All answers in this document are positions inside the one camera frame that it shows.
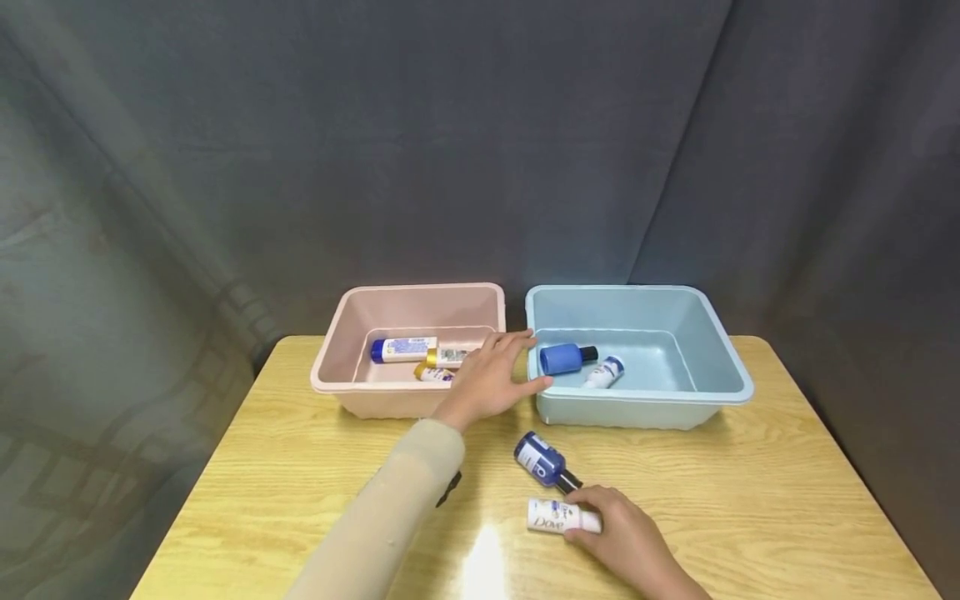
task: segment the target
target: light blue plastic basin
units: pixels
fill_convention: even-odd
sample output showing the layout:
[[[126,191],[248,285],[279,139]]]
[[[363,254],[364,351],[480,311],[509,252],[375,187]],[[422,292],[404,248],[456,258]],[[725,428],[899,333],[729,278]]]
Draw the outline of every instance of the light blue plastic basin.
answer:
[[[690,429],[722,406],[743,404],[754,382],[703,292],[683,285],[540,285],[527,293],[527,324],[540,349],[597,346],[623,376],[608,390],[582,388],[595,365],[557,375],[537,396],[546,423]]]

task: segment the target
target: toiletry bottle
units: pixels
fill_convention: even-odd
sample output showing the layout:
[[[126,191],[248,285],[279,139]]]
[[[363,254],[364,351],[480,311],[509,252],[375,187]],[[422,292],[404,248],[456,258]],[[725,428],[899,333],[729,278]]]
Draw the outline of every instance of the toiletry bottle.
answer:
[[[467,355],[476,348],[431,348],[426,352],[426,364],[437,369],[460,369]]]
[[[583,529],[599,534],[603,532],[603,523],[600,515],[585,511],[575,504],[530,498],[527,502],[527,529],[551,534],[562,534],[567,529]]]
[[[623,362],[616,356],[608,356],[587,375],[582,388],[605,390],[623,375]]]
[[[559,375],[564,372],[579,371],[584,363],[599,358],[596,346],[578,348],[576,344],[561,344],[540,349],[540,368],[544,375]]]
[[[424,361],[414,367],[414,377],[418,381],[453,381],[453,371],[434,369]]]
[[[370,358],[374,363],[418,363],[426,360],[437,338],[390,338],[373,340]]]
[[[564,495],[579,490],[583,482],[566,470],[566,459],[536,433],[530,431],[520,438],[514,449],[514,458],[534,479],[546,488],[556,486]]]

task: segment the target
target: sweater sleeve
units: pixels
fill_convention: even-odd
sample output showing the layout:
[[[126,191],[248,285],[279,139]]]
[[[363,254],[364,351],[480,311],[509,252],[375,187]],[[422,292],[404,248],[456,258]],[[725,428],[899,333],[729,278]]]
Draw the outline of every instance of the sweater sleeve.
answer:
[[[287,600],[386,596],[420,522],[463,460],[458,431],[435,420],[416,423],[307,559]]]

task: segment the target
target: finger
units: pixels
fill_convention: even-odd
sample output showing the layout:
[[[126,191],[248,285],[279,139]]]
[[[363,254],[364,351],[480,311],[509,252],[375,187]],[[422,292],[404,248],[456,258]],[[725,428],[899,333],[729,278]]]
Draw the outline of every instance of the finger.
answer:
[[[564,500],[570,504],[586,502],[587,504],[595,506],[601,513],[604,513],[616,503],[616,495],[606,488],[589,486],[588,488],[574,490],[567,494]]]
[[[516,384],[516,392],[521,396],[532,396],[553,385],[553,377],[547,375]]]
[[[477,358],[480,356],[480,348],[476,350],[471,350],[467,356],[464,357],[464,362],[460,363],[460,370],[457,371],[457,376],[461,376],[465,373],[473,371],[473,367],[476,366]]]
[[[600,546],[600,536],[583,529],[567,529],[564,531],[564,540],[575,543],[594,555]]]
[[[514,363],[516,362],[516,358],[520,355],[521,350],[524,348],[532,348],[536,345],[537,338],[515,337],[510,341],[510,344],[503,349],[502,356],[511,363]]]
[[[480,351],[481,351],[482,353],[484,353],[484,354],[487,354],[487,353],[493,351],[493,349],[496,347],[496,343],[499,342],[500,339],[503,338],[505,335],[508,335],[508,334],[503,333],[502,331],[501,331],[501,332],[488,333],[488,334],[487,334],[487,339],[484,340],[483,346],[480,347]]]
[[[500,338],[500,340],[496,343],[496,349],[500,350],[506,348],[509,344],[517,339],[527,339],[533,335],[533,332],[533,329],[524,329],[523,331],[514,331],[512,333],[508,333]]]

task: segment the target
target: blue bottle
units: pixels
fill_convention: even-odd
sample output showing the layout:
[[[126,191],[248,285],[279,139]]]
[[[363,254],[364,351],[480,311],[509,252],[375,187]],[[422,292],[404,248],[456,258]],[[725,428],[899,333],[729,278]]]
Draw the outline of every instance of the blue bottle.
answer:
[[[582,481],[566,470],[563,454],[541,440],[533,431],[520,438],[514,449],[514,458],[545,488],[556,486],[566,495],[584,486]]]
[[[584,363],[595,362],[600,357],[596,346],[578,347],[576,344],[561,344],[540,349],[540,368],[544,375],[579,371]]]

